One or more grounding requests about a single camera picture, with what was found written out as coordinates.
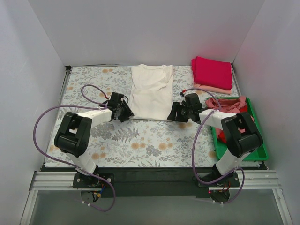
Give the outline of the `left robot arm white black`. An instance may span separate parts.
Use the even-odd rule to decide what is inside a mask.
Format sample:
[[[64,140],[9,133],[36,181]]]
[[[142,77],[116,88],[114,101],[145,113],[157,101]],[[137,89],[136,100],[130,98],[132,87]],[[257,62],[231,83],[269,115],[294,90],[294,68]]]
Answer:
[[[84,174],[83,181],[88,187],[96,187],[100,176],[87,147],[91,129],[113,120],[127,121],[134,114],[126,103],[126,96],[113,92],[107,101],[107,108],[83,113],[67,112],[54,139],[54,145],[72,160],[77,171]]]

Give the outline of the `white Coca-Cola t-shirt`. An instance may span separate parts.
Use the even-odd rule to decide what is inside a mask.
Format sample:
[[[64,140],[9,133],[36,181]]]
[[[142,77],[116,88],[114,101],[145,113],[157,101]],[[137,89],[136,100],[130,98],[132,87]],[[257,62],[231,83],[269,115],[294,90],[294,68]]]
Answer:
[[[131,67],[129,108],[136,120],[166,121],[173,106],[173,65]]]

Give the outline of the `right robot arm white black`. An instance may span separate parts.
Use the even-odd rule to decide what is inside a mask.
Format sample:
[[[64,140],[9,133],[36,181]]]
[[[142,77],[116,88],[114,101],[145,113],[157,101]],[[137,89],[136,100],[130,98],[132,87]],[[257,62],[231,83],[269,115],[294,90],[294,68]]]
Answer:
[[[248,112],[223,112],[221,104],[217,108],[204,108],[197,94],[180,93],[182,100],[174,102],[168,121],[185,122],[189,120],[199,124],[197,134],[204,125],[218,128],[224,132],[227,149],[221,159],[214,164],[211,173],[200,177],[195,164],[192,169],[198,182],[204,185],[215,184],[223,186],[229,181],[229,176],[238,168],[241,161],[260,148],[263,138]]]

